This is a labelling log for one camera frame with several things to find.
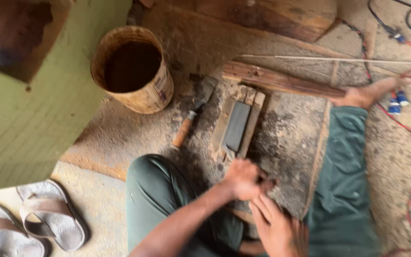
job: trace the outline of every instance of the sharpening stone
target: sharpening stone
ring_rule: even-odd
[[[234,152],[239,150],[251,108],[250,105],[242,102],[236,102],[234,104],[228,126],[226,127],[223,143],[221,144],[222,147],[227,145],[227,147]]]

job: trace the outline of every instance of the green wall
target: green wall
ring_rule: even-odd
[[[100,38],[126,23],[131,0],[77,0],[29,84],[0,72],[0,188],[50,177],[104,91],[90,75]]]

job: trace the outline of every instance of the leg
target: leg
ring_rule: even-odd
[[[305,220],[309,256],[373,257],[380,255],[364,161],[364,122],[372,104],[411,79],[383,79],[350,88],[331,99],[329,138],[317,190]]]
[[[145,155],[127,174],[128,250],[131,251],[169,214],[196,198],[195,188],[166,158]],[[183,256],[220,256],[223,245],[237,250],[243,224],[228,213],[214,215],[185,247]]]

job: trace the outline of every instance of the gray sandal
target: gray sandal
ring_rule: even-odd
[[[77,250],[88,239],[87,226],[60,184],[47,179],[16,190],[23,201],[23,226],[30,235],[52,238],[67,252]]]
[[[12,214],[0,206],[0,257],[46,257],[49,242],[26,232]]]

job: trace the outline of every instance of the concrete floor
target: concrete floor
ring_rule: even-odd
[[[67,190],[77,211],[88,224],[90,240],[75,252],[64,252],[52,240],[51,257],[125,257],[127,230],[125,183],[59,161],[52,178]],[[20,221],[21,200],[15,188],[0,190],[0,204]]]
[[[338,15],[365,30],[368,21],[376,22],[366,3],[365,0],[340,0]],[[411,31],[403,24],[405,6],[392,1],[388,3],[388,0],[375,0],[374,6],[382,19],[389,25],[402,27],[403,33],[411,39]],[[142,25],[152,30],[163,45],[175,85],[172,102],[162,112],[141,115],[106,97],[62,160],[124,180],[132,160],[143,154],[158,153],[170,158],[206,189],[218,182],[226,169],[210,159],[207,149],[220,107],[236,89],[236,83],[221,79],[222,65],[226,61],[244,53],[360,58],[360,39],[343,24],[335,24],[312,45],[322,48],[321,51],[318,48],[306,50],[305,45],[282,36],[221,22],[163,1],[144,13]],[[411,60],[411,49],[389,40],[381,26],[370,34],[375,36],[374,59]],[[330,62],[238,60],[325,84],[332,80],[333,63]],[[374,65],[371,69],[374,79],[386,76],[378,68],[402,73],[411,66]],[[199,74],[213,76],[220,83],[198,116],[185,147],[174,152],[170,142],[193,104],[193,86]],[[366,83],[362,65],[339,64],[335,85]],[[411,87],[406,92],[411,100]],[[248,157],[281,181],[271,196],[291,213],[301,216],[321,168],[328,134],[327,100],[280,92],[265,93],[266,103]],[[387,105],[388,97],[381,102]],[[411,127],[411,105],[403,109],[399,119]],[[411,230],[405,220],[405,203],[411,188],[411,137],[378,108],[369,112],[366,137],[372,212],[383,252],[397,247],[411,248]],[[235,207],[248,211],[243,203],[236,203]]]

